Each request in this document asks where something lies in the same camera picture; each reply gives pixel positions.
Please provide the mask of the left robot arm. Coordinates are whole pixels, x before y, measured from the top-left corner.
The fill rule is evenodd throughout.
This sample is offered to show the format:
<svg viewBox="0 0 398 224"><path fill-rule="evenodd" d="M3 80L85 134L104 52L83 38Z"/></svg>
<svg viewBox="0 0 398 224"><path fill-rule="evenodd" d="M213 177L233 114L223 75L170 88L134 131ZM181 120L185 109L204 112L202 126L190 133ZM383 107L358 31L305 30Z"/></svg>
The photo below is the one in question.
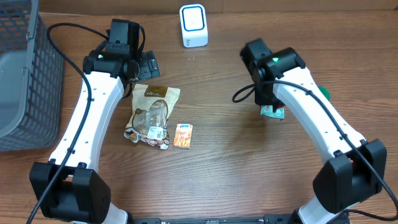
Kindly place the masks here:
<svg viewBox="0 0 398 224"><path fill-rule="evenodd" d="M111 201L98 166L112 114L133 84L160 75L155 55L144 50L144 28L113 19L102 43L77 68L83 83L67 129L47 162L35 162L29 179L35 212L71 223L132 223L130 212Z"/></svg>

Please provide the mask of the brown Pantree snack pouch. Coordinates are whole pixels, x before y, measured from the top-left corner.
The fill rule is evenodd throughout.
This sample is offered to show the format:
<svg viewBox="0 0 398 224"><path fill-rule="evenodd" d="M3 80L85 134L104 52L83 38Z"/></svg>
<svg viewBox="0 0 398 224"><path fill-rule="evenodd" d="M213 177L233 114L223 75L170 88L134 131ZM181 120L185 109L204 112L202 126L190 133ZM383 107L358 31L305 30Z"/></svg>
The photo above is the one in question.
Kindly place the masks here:
<svg viewBox="0 0 398 224"><path fill-rule="evenodd" d="M124 137L167 150L170 144L167 121L179 97L179 88L136 84L132 91L132 116Z"/></svg>

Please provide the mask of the orange snack packet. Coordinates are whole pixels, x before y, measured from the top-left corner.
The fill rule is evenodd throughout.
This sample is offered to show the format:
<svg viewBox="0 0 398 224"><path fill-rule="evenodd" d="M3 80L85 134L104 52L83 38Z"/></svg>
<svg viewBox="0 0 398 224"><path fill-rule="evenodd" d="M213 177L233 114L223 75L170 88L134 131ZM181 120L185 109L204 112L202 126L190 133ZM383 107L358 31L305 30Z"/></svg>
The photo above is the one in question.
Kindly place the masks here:
<svg viewBox="0 0 398 224"><path fill-rule="evenodd" d="M174 147L190 149L192 132L192 124L177 124L174 137Z"/></svg>

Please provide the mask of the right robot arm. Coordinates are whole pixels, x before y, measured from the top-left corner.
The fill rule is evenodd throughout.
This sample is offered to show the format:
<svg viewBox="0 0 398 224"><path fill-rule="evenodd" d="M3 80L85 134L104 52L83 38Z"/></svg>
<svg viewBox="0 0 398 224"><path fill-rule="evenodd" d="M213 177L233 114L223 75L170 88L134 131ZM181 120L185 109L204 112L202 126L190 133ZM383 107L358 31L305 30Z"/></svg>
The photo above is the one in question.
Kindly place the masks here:
<svg viewBox="0 0 398 224"><path fill-rule="evenodd" d="M272 52L262 39L240 52L254 84L255 103L272 112L288 107L314 142L323 167L313 180L314 197L290 223L329 223L345 209L382 190L386 148L368 142L334 109L303 59L292 48Z"/></svg>

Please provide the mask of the light green packet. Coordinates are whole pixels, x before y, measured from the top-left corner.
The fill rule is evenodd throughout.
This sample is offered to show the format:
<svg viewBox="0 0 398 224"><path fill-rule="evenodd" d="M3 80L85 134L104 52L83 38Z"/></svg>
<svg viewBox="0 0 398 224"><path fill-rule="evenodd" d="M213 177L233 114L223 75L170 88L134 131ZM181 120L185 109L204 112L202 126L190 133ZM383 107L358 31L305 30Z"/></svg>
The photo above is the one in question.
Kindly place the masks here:
<svg viewBox="0 0 398 224"><path fill-rule="evenodd" d="M284 119L285 118L285 110L284 107L279 107L276 110L273 109L272 105L262 105L261 106L261 115L267 116L275 119Z"/></svg>

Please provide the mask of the green lid jar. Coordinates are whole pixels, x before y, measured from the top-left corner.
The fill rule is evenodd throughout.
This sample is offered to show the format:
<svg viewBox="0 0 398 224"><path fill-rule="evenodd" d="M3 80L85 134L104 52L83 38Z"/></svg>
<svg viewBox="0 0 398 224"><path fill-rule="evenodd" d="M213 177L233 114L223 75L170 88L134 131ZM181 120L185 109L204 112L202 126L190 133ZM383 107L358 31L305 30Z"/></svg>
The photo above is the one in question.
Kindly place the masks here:
<svg viewBox="0 0 398 224"><path fill-rule="evenodd" d="M323 86L318 86L318 89L321 91L321 93L324 95L324 97L330 101L331 100L331 96L330 96L330 92Z"/></svg>

